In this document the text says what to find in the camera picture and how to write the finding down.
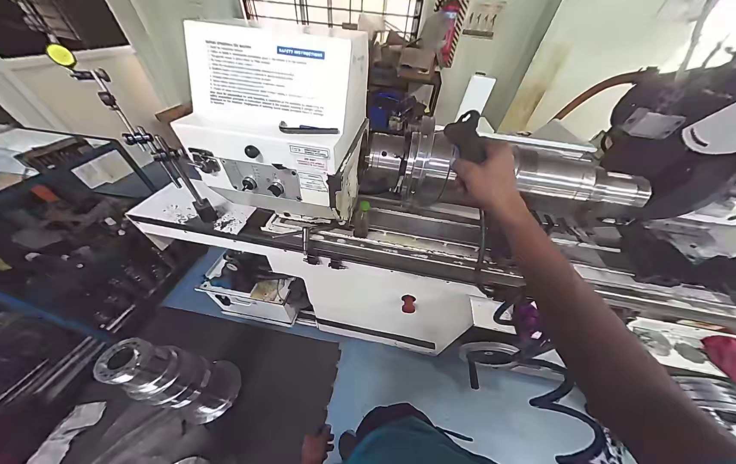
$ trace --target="red handle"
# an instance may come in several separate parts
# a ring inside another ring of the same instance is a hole
[[[414,305],[414,301],[417,299],[411,295],[403,295],[403,312],[406,314],[412,314],[417,308]]]

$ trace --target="black floor mat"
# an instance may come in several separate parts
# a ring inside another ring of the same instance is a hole
[[[325,422],[337,377],[337,343],[170,308],[160,308],[139,336],[239,367],[239,397],[207,425],[211,444],[201,456],[212,464],[299,462],[303,437]],[[74,440],[70,462],[78,462],[72,455],[92,460],[84,448],[95,447],[94,440],[121,413],[118,409],[130,404],[115,386],[90,386],[84,402],[107,399],[102,395],[114,400],[99,424]]]

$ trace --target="black knob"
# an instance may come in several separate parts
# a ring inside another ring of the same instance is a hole
[[[250,177],[246,177],[242,179],[242,191],[246,190],[256,190],[257,189],[257,181],[253,180]]]
[[[248,156],[248,158],[256,158],[260,155],[260,151],[257,147],[253,145],[248,145],[245,147],[245,155]]]
[[[278,183],[271,184],[271,186],[268,187],[268,191],[274,196],[282,196],[285,194],[285,188]]]

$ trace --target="blue floor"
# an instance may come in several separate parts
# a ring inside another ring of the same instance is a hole
[[[201,275],[221,252],[212,248],[164,304],[188,311],[216,312],[216,304],[193,288],[201,283]],[[345,430],[356,429],[374,406],[408,402],[434,424],[474,438],[473,443],[460,443],[462,446],[503,464],[554,462],[555,455],[585,448],[593,438],[589,427],[576,419],[529,406],[529,399],[552,390],[555,382],[481,368],[482,388],[471,390],[468,367],[454,347],[439,357],[428,357],[307,326],[268,327],[340,343],[339,373],[328,407],[328,423],[337,437]],[[578,391],[562,401],[578,408],[582,402]],[[340,461],[338,453],[332,452],[327,462]]]

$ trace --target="blue label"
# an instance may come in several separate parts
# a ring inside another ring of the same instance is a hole
[[[325,52],[315,49],[295,49],[293,47],[277,46],[277,54],[299,56],[300,58],[325,59]]]

